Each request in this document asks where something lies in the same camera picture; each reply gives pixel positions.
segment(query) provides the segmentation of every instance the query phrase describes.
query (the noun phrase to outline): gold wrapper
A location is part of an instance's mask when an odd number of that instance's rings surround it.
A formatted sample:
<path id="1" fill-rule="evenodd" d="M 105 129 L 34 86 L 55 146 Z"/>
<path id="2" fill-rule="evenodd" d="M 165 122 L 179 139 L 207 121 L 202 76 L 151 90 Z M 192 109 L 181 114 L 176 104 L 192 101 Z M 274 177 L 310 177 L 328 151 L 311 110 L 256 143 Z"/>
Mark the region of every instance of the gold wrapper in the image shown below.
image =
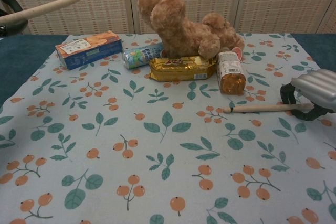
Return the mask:
<path id="1" fill-rule="evenodd" d="M 216 71 L 216 58 L 201 56 L 181 59 L 154 58 L 149 62 L 150 78 L 156 81 L 187 81 L 207 79 Z"/>

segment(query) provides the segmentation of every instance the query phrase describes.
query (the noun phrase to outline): orange snack bottle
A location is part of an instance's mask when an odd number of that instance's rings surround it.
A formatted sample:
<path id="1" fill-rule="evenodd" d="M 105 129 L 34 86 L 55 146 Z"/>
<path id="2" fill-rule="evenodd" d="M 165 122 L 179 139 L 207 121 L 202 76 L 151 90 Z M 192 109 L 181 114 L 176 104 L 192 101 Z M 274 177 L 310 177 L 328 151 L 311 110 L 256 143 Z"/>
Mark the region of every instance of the orange snack bottle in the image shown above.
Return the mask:
<path id="1" fill-rule="evenodd" d="M 240 48 L 230 50 L 227 47 L 223 47 L 218 53 L 217 77 L 222 93 L 244 94 L 246 78 L 238 55 L 241 58 L 242 53 Z"/>

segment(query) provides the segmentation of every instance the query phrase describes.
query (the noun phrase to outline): fruit pattern fabric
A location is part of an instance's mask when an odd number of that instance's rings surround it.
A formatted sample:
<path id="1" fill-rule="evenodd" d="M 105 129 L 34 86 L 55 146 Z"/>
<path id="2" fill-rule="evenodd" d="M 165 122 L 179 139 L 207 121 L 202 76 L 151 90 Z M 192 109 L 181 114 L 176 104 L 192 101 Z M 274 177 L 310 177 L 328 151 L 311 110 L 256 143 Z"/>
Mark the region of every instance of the fruit pattern fabric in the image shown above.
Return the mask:
<path id="1" fill-rule="evenodd" d="M 318 66 L 290 34 L 242 36 L 242 96 L 215 75 L 150 80 L 121 54 L 72 71 L 51 54 L 0 108 L 0 223 L 336 222 L 336 115 L 223 113 L 281 103 Z"/>

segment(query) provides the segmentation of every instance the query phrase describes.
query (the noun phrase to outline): brown teddy bear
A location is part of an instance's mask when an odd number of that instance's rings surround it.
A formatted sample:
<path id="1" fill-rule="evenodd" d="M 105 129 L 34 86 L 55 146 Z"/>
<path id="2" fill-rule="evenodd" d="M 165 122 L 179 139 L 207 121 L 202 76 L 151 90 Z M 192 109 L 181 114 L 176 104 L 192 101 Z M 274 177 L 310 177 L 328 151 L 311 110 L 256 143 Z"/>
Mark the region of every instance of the brown teddy bear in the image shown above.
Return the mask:
<path id="1" fill-rule="evenodd" d="M 202 23 L 185 17 L 183 0 L 138 0 L 144 21 L 160 36 L 169 58 L 216 56 L 220 48 L 239 47 L 244 41 L 218 13 L 207 14 Z"/>

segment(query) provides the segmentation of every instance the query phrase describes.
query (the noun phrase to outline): wooden dowel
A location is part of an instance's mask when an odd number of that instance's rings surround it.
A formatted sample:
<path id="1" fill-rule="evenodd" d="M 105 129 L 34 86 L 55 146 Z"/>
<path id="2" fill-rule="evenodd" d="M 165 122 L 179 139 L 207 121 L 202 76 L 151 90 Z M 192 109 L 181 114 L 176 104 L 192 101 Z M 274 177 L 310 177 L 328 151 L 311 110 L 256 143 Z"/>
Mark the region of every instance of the wooden dowel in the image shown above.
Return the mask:
<path id="1" fill-rule="evenodd" d="M 248 105 L 223 108 L 224 113 L 231 112 L 267 112 L 267 111 L 288 111 L 288 110 L 311 110 L 314 108 L 312 103 L 303 104 L 275 104 L 275 105 Z"/>
<path id="2" fill-rule="evenodd" d="M 21 12 L 2 16 L 0 17 L 0 24 L 8 25 L 21 20 L 34 18 L 67 7 L 78 1 L 80 0 L 55 0 L 47 4 L 39 5 L 27 10 L 22 10 Z"/>

